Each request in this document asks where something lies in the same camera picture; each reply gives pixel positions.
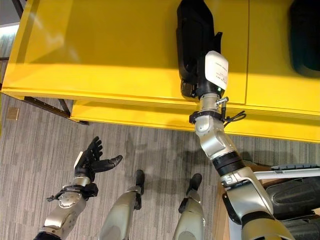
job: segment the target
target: white sticker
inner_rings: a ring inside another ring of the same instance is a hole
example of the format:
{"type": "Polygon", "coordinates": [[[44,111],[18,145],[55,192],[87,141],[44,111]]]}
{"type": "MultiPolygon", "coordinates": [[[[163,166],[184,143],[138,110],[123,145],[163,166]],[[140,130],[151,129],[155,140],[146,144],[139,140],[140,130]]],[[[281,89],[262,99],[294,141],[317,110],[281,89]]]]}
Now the white sticker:
{"type": "Polygon", "coordinates": [[[205,78],[223,90],[228,84],[228,60],[216,51],[209,51],[205,55],[205,78]]]}

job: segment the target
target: robotic hand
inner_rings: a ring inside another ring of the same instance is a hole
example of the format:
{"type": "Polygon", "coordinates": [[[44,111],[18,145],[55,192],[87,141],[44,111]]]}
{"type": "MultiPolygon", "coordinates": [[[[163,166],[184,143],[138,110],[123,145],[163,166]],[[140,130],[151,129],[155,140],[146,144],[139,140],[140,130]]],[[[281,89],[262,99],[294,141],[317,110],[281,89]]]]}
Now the robotic hand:
{"type": "Polygon", "coordinates": [[[58,206],[45,219],[43,227],[34,240],[64,240],[72,231],[79,214],[86,208],[87,201],[96,197],[98,187],[94,182],[96,173],[116,167],[122,160],[118,155],[112,159],[100,160],[102,145],[96,136],[85,151],[81,151],[74,163],[74,179],[49,202],[58,200],[58,206]]]}
{"type": "Polygon", "coordinates": [[[222,33],[214,34],[213,16],[203,0],[182,0],[176,30],[181,93],[198,97],[200,111],[190,115],[207,157],[220,175],[230,218],[242,225],[243,240],[293,240],[273,217],[273,206],[250,167],[244,165],[224,127],[246,117],[226,117],[228,61],[220,54],[222,33]]]}

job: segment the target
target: cable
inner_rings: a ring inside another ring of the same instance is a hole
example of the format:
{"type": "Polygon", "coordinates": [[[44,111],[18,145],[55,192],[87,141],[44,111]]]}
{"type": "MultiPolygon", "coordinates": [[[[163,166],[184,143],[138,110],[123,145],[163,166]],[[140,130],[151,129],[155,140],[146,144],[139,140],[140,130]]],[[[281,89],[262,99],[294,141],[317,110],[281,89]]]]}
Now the cable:
{"type": "Polygon", "coordinates": [[[229,116],[225,117],[226,116],[226,110],[227,110],[226,107],[222,107],[221,108],[222,121],[226,122],[224,127],[226,127],[229,123],[240,121],[240,120],[244,119],[247,116],[247,114],[243,110],[243,111],[239,112],[237,115],[235,115],[233,117],[229,117],[229,116]]]}

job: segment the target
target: yellow table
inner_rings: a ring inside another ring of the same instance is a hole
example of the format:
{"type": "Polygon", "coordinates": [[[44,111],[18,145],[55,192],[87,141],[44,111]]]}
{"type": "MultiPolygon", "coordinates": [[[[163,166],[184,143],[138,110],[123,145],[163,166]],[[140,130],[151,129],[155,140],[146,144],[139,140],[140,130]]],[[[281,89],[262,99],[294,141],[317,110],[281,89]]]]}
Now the yellow table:
{"type": "MultiPolygon", "coordinates": [[[[70,119],[193,130],[180,93],[180,0],[28,0],[2,92],[73,99],[70,119]]],[[[229,61],[231,134],[320,142],[320,80],[290,66],[292,0],[206,1],[229,61]]]]}

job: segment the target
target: metal bracket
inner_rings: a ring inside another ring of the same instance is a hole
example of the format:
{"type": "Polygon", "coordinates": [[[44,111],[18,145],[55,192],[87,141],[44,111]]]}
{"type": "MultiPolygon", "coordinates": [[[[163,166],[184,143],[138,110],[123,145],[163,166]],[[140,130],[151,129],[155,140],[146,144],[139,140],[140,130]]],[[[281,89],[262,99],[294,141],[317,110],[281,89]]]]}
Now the metal bracket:
{"type": "Polygon", "coordinates": [[[24,8],[22,7],[20,0],[12,0],[12,3],[14,5],[16,13],[18,14],[19,18],[21,19],[22,13],[24,12],[24,8]]]}
{"type": "MultiPolygon", "coordinates": [[[[46,110],[50,113],[53,113],[53,114],[56,114],[58,116],[61,116],[61,117],[64,117],[65,119],[70,119],[70,116],[71,116],[71,113],[68,109],[68,106],[65,102],[65,100],[63,99],[59,99],[59,102],[63,108],[63,110],[59,109],[59,108],[56,108],[55,106],[51,106],[50,104],[47,104],[43,101],[40,101],[32,96],[25,96],[24,97],[24,100],[23,100],[25,103],[28,103],[28,104],[31,104],[35,107],[38,107],[38,108],[41,108],[43,110],[46,110]]],[[[79,122],[76,122],[76,123],[80,123],[82,125],[89,125],[89,122],[88,121],[79,121],[79,122]]]]}

